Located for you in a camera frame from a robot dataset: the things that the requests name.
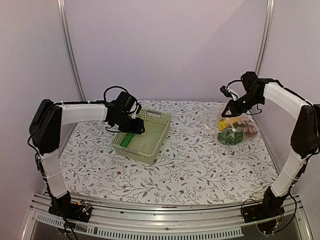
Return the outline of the yellow lemon toy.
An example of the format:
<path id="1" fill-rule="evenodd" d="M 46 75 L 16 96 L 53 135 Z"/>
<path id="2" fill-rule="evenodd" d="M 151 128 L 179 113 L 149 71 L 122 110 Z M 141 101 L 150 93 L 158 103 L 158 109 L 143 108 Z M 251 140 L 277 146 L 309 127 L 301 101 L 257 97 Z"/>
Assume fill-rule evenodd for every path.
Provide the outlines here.
<path id="1" fill-rule="evenodd" d="M 227 127 L 228 127 L 228 124 L 225 122 L 224 119 L 222 119 L 222 120 L 220 120 L 220 121 L 218 122 L 218 129 L 219 129 L 220 131 L 223 131 L 223 130 L 226 129 Z"/>

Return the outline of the clear zip top bag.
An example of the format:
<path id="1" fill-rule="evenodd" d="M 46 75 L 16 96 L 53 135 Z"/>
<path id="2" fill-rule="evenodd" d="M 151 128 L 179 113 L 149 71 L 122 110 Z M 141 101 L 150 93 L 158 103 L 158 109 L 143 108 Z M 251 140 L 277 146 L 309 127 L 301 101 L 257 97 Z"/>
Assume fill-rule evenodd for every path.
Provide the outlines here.
<path id="1" fill-rule="evenodd" d="M 255 138 L 259 129 L 246 115 L 222 117 L 222 111 L 213 110 L 202 115 L 204 131 L 223 145 L 237 145 Z"/>

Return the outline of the bok choy toy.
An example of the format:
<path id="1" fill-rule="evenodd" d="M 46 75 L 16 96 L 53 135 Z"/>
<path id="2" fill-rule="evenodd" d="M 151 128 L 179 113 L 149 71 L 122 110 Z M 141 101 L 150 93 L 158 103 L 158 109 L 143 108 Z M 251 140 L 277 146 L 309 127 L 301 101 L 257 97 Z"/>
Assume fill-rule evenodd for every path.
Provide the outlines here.
<path id="1" fill-rule="evenodd" d="M 231 129 L 226 129 L 221 131 L 217 135 L 217 140 L 224 145 L 236 145 L 243 141 L 244 133 L 242 131 L 232 131 Z"/>

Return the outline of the green cucumber toy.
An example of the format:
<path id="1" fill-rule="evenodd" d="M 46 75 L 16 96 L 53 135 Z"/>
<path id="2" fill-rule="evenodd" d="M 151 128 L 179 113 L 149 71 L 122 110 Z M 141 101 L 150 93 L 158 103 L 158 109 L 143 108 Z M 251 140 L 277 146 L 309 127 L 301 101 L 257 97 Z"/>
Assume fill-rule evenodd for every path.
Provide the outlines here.
<path id="1" fill-rule="evenodd" d="M 127 148 L 129 146 L 129 144 L 131 143 L 133 137 L 135 136 L 134 133 L 128 133 L 125 138 L 123 139 L 123 141 L 121 142 L 121 146 L 124 148 Z"/>

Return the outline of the brown potato toy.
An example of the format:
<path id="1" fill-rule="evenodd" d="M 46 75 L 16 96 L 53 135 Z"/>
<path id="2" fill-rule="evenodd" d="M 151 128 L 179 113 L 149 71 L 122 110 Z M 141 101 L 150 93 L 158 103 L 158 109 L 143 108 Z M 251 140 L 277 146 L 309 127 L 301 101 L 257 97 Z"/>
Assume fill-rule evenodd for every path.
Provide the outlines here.
<path id="1" fill-rule="evenodd" d="M 258 129 L 252 124 L 246 124 L 243 127 L 243 133 L 248 138 L 254 138 L 258 134 Z"/>

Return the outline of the beige perforated plastic basket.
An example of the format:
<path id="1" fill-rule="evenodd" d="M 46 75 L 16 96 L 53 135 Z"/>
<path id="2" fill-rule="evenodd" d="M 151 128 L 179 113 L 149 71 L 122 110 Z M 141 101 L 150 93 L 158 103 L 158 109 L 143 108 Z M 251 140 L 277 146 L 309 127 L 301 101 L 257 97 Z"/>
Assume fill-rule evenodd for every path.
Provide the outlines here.
<path id="1" fill-rule="evenodd" d="M 137 115 L 144 121 L 145 132 L 134 134 L 127 146 L 122 146 L 127 133 L 118 133 L 112 141 L 116 154 L 146 164 L 156 162 L 157 154 L 170 129 L 172 116 L 168 113 L 142 109 Z"/>

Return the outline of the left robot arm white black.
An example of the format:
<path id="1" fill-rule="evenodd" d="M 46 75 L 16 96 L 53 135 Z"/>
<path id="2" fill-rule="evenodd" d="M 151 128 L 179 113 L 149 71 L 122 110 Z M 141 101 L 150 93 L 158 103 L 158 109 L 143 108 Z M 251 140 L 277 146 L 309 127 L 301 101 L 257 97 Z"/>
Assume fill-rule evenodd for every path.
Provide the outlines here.
<path id="1" fill-rule="evenodd" d="M 142 106 L 123 90 L 115 100 L 57 101 L 43 99 L 29 126 L 28 145 L 35 150 L 38 168 L 51 197 L 58 199 L 55 209 L 63 216 L 74 213 L 74 205 L 66 200 L 69 191 L 59 163 L 62 130 L 65 126 L 86 122 L 104 122 L 120 133 L 141 135 L 144 121 L 138 117 Z"/>

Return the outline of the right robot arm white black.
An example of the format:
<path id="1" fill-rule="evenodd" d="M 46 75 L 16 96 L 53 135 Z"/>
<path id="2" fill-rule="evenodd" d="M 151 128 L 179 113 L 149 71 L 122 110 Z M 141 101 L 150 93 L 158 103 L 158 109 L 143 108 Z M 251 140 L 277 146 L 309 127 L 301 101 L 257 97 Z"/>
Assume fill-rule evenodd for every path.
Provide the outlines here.
<path id="1" fill-rule="evenodd" d="M 265 191 L 258 208 L 262 218 L 269 218 L 283 204 L 291 187 L 299 181 L 310 158 L 320 153 L 320 106 L 285 87 L 279 80 L 259 78 L 253 71 L 245 72 L 238 81 L 245 90 L 243 96 L 236 97 L 228 85 L 220 88 L 230 99 L 221 114 L 223 118 L 239 117 L 252 107 L 270 101 L 295 120 L 288 158 L 277 179 Z"/>

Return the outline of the floral tablecloth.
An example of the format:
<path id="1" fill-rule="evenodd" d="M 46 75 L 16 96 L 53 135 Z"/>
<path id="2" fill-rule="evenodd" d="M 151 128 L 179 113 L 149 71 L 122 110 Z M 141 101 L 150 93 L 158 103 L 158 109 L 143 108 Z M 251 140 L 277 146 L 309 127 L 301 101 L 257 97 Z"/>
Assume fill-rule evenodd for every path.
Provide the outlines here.
<path id="1" fill-rule="evenodd" d="M 263 138 L 223 145 L 202 126 L 221 103 L 142 102 L 171 115 L 171 125 L 152 165 L 115 153 L 115 135 L 98 122 L 79 123 L 59 163 L 71 193 L 133 203 L 212 205 L 259 200 L 278 174 Z"/>

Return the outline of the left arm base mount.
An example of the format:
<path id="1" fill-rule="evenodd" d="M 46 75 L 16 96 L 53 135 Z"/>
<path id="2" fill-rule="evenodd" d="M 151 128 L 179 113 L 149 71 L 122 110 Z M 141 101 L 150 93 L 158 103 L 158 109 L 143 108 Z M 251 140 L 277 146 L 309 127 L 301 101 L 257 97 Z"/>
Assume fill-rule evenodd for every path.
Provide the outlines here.
<path id="1" fill-rule="evenodd" d="M 85 203 L 83 200 L 74 203 L 68 198 L 54 198 L 51 200 L 48 212 L 67 220 L 88 223 L 91 218 L 92 205 Z"/>

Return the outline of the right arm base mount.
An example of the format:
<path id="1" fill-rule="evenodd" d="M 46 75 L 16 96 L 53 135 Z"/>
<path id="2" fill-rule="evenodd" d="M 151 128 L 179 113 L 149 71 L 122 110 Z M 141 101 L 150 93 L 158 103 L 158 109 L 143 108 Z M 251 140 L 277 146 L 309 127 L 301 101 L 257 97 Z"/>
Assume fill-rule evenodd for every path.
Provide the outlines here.
<path id="1" fill-rule="evenodd" d="M 251 198 L 246 199 L 241 207 L 240 213 L 245 223 L 256 223 L 256 227 L 263 235 L 276 233 L 283 220 L 285 210 L 283 206 L 265 207 Z"/>

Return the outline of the aluminium front rail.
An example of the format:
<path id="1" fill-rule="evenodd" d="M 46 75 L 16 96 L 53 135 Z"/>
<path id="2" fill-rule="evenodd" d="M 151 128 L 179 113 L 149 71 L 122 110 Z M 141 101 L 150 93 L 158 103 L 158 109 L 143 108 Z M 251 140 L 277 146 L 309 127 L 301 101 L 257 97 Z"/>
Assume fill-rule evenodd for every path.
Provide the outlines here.
<path id="1" fill-rule="evenodd" d="M 27 210 L 23 240 L 312 240 L 314 238 L 298 195 L 284 202 L 284 214 L 274 234 L 260 232 L 262 221 L 245 222 L 243 203 L 222 205 L 163 205 L 107 200 L 73 194 L 73 202 L 92 205 L 88 222 L 64 227 L 49 213 L 50 198 L 36 193 Z"/>

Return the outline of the right aluminium frame post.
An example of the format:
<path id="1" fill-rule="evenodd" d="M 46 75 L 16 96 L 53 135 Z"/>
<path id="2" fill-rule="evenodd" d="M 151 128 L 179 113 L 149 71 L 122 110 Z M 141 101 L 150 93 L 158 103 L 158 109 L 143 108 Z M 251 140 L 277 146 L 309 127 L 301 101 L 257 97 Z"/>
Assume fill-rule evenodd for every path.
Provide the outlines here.
<path id="1" fill-rule="evenodd" d="M 264 58 L 267 52 L 268 41 L 272 28 L 273 15 L 275 9 L 275 0 L 267 0 L 264 24 L 262 28 L 261 42 L 259 46 L 255 73 L 259 76 L 263 67 Z"/>

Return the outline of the aluminium frame post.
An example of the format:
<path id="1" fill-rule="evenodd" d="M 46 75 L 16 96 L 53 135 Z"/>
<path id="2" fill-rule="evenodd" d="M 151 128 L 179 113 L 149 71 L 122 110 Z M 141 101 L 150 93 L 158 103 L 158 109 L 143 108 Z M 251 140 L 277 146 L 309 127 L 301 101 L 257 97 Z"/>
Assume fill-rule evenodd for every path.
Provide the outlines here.
<path id="1" fill-rule="evenodd" d="M 57 10 L 62 30 L 62 36 L 64 40 L 64 45 L 71 69 L 71 73 L 73 76 L 74 84 L 76 87 L 76 91 L 78 93 L 79 99 L 81 101 L 86 101 L 85 91 L 83 89 L 82 81 L 80 78 L 76 57 L 74 54 L 69 24 L 68 24 L 68 17 L 67 17 L 67 11 L 66 11 L 66 1 L 65 0 L 57 0 Z"/>
<path id="2" fill-rule="evenodd" d="M 267 0 L 264 24 L 262 28 L 261 42 L 259 46 L 255 73 L 259 76 L 263 67 L 264 58 L 267 52 L 268 41 L 272 28 L 273 15 L 275 9 L 275 0 Z"/>

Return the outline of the left aluminium frame post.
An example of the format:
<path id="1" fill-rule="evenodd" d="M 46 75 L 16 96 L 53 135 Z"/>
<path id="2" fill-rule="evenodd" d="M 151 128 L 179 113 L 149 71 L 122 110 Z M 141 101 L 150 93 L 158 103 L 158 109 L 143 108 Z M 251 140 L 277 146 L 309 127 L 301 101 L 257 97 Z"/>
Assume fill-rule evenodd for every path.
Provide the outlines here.
<path id="1" fill-rule="evenodd" d="M 62 30 L 62 36 L 64 40 L 64 45 L 71 69 L 71 73 L 73 76 L 74 84 L 76 87 L 76 91 L 78 93 L 79 99 L 81 101 L 86 101 L 85 91 L 83 89 L 82 81 L 80 78 L 76 57 L 74 54 L 69 24 L 68 24 L 68 17 L 67 17 L 67 11 L 66 11 L 66 1 L 65 0 L 57 0 L 57 10 Z"/>

